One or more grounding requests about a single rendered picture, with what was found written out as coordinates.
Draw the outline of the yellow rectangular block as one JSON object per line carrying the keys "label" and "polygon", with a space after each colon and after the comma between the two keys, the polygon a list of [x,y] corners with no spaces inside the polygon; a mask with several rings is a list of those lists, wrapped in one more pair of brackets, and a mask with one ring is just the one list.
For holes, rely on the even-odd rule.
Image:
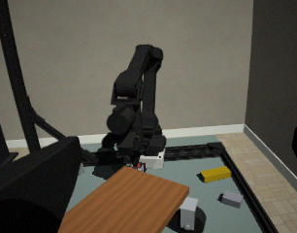
{"label": "yellow rectangular block", "polygon": [[213,182],[230,177],[231,171],[226,166],[200,172],[200,178],[204,183]]}

